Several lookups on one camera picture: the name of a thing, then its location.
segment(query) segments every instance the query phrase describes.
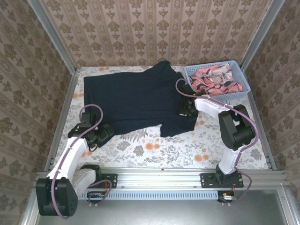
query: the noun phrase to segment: pink patterned clothing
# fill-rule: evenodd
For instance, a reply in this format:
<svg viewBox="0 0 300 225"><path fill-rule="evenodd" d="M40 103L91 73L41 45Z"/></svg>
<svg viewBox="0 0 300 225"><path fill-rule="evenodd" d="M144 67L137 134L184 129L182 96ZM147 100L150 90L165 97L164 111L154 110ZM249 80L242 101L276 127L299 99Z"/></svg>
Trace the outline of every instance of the pink patterned clothing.
<svg viewBox="0 0 300 225"><path fill-rule="evenodd" d="M211 96L239 92L243 89L240 83L233 81L228 63L201 68L194 76L190 76L189 80L194 91L205 91Z"/></svg>

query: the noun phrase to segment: blue plastic basket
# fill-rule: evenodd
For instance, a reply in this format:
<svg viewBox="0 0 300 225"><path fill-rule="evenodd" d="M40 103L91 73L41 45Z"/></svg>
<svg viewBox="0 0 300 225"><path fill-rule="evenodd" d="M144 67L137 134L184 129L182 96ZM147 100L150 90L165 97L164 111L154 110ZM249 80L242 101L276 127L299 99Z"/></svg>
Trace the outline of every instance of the blue plastic basket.
<svg viewBox="0 0 300 225"><path fill-rule="evenodd" d="M249 86L243 72L241 71L238 63L234 60L224 61L224 62L213 62L213 63L206 63L206 64L201 64L201 65L184 67L184 72L187 77L187 82L189 83L189 85L191 85L189 77L195 75L199 69L214 66L214 65L222 65L225 63L228 63L231 66L232 79L233 79L233 81L236 81L243 86L243 91L236 92L236 93L224 94L224 95L212 96L212 98L214 98L218 101L227 101L227 100L231 100L231 99L237 99L237 98L244 97L246 94L248 94L249 91L251 91L251 89L250 89L250 86Z"/></svg>

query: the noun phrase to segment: navy t-shirt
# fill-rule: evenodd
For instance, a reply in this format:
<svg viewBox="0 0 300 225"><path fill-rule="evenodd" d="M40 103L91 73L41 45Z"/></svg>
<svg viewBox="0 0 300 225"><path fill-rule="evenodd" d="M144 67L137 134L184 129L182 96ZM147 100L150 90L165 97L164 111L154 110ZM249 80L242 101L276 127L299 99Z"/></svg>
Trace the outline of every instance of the navy t-shirt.
<svg viewBox="0 0 300 225"><path fill-rule="evenodd" d="M179 115L183 97L175 89L182 74L163 61L141 73L124 72L84 78L84 104L103 110L101 124L109 123L115 135L162 124L160 136L194 130L196 119ZM100 112L88 107L86 112Z"/></svg>

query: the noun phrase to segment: patterned wallpaper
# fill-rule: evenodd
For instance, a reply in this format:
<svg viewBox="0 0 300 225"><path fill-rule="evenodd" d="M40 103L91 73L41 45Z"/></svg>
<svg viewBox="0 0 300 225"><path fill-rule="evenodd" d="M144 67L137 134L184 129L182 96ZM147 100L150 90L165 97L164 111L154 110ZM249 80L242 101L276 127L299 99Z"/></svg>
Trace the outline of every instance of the patterned wallpaper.
<svg viewBox="0 0 300 225"><path fill-rule="evenodd" d="M247 75L279 169L300 210L300 0L286 0Z"/></svg>
<svg viewBox="0 0 300 225"><path fill-rule="evenodd" d="M0 1L0 224L22 219L70 74L23 0Z"/></svg>
<svg viewBox="0 0 300 225"><path fill-rule="evenodd" d="M241 61L271 0L41 0L79 66Z"/></svg>

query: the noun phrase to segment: white floral fabric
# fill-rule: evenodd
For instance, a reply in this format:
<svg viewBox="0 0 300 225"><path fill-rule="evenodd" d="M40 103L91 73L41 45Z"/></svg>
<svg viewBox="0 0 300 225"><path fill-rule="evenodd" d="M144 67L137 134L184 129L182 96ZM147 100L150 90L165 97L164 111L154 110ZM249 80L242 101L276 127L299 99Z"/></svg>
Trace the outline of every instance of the white floral fabric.
<svg viewBox="0 0 300 225"><path fill-rule="evenodd" d="M149 67L83 67L67 116L67 121L55 158L58 161L67 143L68 132L79 122L79 111L84 106L83 78L119 72L142 72ZM174 66L184 74L184 67ZM248 97L227 102L243 104L253 118ZM152 168L215 168L222 158L225 146L219 123L211 116L199 112L195 130L174 137L160 137L160 125L114 136L94 152L83 153L80 165L99 164L101 167L152 167ZM267 169L261 142L245 151L239 161L242 169Z"/></svg>

